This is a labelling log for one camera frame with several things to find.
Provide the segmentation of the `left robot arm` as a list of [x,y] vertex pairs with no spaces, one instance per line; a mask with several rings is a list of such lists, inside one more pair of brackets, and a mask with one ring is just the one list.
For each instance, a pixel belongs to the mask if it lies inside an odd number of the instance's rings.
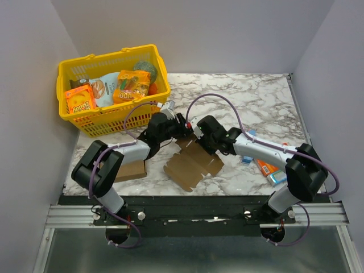
[[155,156],[161,143],[188,137],[193,133],[182,114],[172,119],[166,114],[153,114],[147,128],[129,143],[114,144],[95,140],[86,150],[71,173],[71,178],[104,206],[107,219],[121,224],[126,218],[126,202],[113,188],[122,165],[145,161]]

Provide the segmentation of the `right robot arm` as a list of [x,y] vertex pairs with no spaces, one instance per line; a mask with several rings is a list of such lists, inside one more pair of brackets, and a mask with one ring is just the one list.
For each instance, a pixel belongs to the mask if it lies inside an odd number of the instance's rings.
[[190,124],[197,143],[207,153],[219,151],[224,155],[250,156],[286,174],[287,185],[274,192],[261,210],[263,219],[269,223],[276,222],[298,202],[311,202],[328,177],[315,149],[308,144],[294,147],[264,142],[236,127],[225,130],[211,115],[202,119],[194,117]]

